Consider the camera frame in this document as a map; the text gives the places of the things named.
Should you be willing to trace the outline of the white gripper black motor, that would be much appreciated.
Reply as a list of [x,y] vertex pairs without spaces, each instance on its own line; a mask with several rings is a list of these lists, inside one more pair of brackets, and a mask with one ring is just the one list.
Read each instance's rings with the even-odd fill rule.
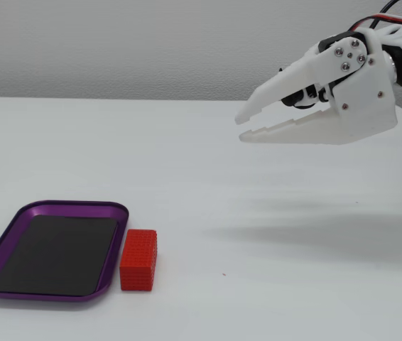
[[239,135],[250,144],[341,145],[392,129],[397,124],[394,59],[371,30],[326,38],[286,69],[258,86],[235,116],[243,124],[274,102],[311,85],[330,108],[300,119]]

